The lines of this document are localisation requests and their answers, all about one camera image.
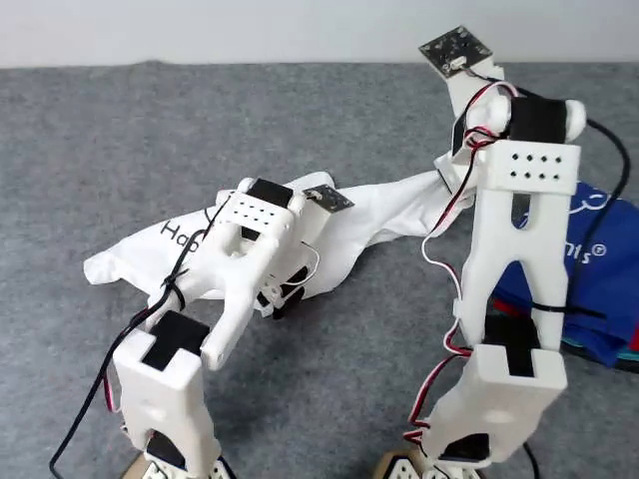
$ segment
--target blue bag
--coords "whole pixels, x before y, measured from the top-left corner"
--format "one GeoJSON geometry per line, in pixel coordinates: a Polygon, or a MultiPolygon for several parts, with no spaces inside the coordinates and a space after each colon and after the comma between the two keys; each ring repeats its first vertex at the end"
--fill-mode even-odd
{"type": "MultiPolygon", "coordinates": [[[[607,317],[566,314],[563,335],[612,366],[617,354],[631,341],[639,319],[639,211],[630,203],[617,200],[590,245],[581,251],[586,230],[607,201],[607,194],[579,183],[571,202],[565,256],[569,277],[580,252],[583,263],[573,305],[603,312],[607,317]]],[[[515,307],[530,309],[530,291],[519,262],[506,269],[494,296],[515,307]]]]}

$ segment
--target wooden base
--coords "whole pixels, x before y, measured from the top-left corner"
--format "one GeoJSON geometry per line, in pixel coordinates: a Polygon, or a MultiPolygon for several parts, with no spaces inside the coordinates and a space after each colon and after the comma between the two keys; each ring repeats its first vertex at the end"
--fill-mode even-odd
{"type": "Polygon", "coordinates": [[[149,468],[151,463],[147,461],[142,454],[140,454],[136,459],[131,463],[129,469],[120,476],[120,479],[142,479],[144,473],[149,468]]]}

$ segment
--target circuit board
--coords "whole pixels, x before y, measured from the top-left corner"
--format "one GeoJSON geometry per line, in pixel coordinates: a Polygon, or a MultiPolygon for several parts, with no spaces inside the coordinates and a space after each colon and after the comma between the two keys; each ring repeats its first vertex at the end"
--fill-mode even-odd
{"type": "Polygon", "coordinates": [[[419,51],[444,79],[492,56],[490,49],[463,26],[422,45],[419,51]]]}
{"type": "Polygon", "coordinates": [[[337,213],[346,208],[354,207],[354,203],[329,185],[304,190],[307,198],[313,200],[329,213],[337,213]]]}

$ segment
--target gray felt mat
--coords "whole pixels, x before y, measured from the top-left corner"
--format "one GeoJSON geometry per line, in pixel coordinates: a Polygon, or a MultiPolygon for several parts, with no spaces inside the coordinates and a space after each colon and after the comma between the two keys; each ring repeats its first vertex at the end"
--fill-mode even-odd
{"type": "MultiPolygon", "coordinates": [[[[639,156],[639,66],[506,72],[541,94],[583,100],[639,156]]],[[[451,120],[444,85],[425,65],[0,71],[0,475],[48,477],[105,350],[145,301],[124,283],[89,286],[86,257],[211,204],[245,176],[285,182],[326,170],[351,186],[430,170],[451,120]]],[[[616,152],[594,132],[580,143],[582,177],[610,189],[616,152]]],[[[636,180],[626,194],[635,204],[636,180]]],[[[461,266],[471,220],[462,215],[433,254],[461,266]]],[[[443,355],[453,296],[418,245],[375,246],[339,289],[287,320],[254,317],[226,367],[207,376],[216,432],[240,478],[366,478],[402,446],[413,395],[443,355]]],[[[190,308],[202,320],[219,313],[213,303],[190,308]]],[[[530,441],[544,477],[637,477],[639,377],[566,363],[569,390],[530,441]]],[[[134,457],[118,426],[99,397],[60,462],[65,476],[116,477],[134,457]]],[[[522,452],[489,473],[532,477],[522,452]]]]}

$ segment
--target white wire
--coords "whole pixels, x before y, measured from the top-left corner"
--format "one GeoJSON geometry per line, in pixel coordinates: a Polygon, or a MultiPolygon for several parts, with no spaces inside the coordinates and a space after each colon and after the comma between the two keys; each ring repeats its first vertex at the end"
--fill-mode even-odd
{"type": "Polygon", "coordinates": [[[493,82],[491,83],[488,88],[486,88],[486,90],[484,90],[484,92],[479,95],[474,102],[472,103],[477,103],[477,100],[479,100],[481,97],[483,97],[487,92],[489,92],[492,88],[496,88],[496,87],[503,87],[506,90],[508,90],[508,93],[510,94],[510,96],[512,97],[518,97],[519,96],[519,92],[517,92],[517,89],[515,88],[515,86],[512,83],[508,83],[508,82],[504,82],[504,81],[499,81],[499,82],[493,82]]]}
{"type": "Polygon", "coordinates": [[[426,235],[426,238],[424,238],[423,241],[421,242],[421,255],[430,264],[434,264],[436,266],[443,267],[448,272],[448,274],[452,278],[452,282],[454,282],[454,284],[455,284],[455,289],[457,291],[457,299],[461,300],[461,284],[459,283],[459,279],[457,279],[457,275],[455,274],[454,269],[452,269],[452,267],[450,265],[446,264],[445,262],[441,262],[441,261],[437,261],[436,259],[432,259],[430,256],[428,256],[428,253],[426,252],[426,243],[428,242],[428,240],[430,240],[430,238],[432,237],[433,233],[434,232],[430,232],[428,235],[426,235]]]}
{"type": "Polygon", "coordinates": [[[301,241],[301,243],[306,246],[308,249],[310,249],[315,255],[316,255],[316,265],[313,268],[313,271],[311,271],[310,274],[308,274],[304,279],[298,281],[298,282],[283,282],[282,284],[285,284],[287,286],[302,286],[304,284],[306,284],[307,282],[309,282],[313,276],[316,275],[316,272],[318,272],[318,267],[320,266],[320,252],[317,251],[314,247],[312,247],[310,244],[301,241]]]}

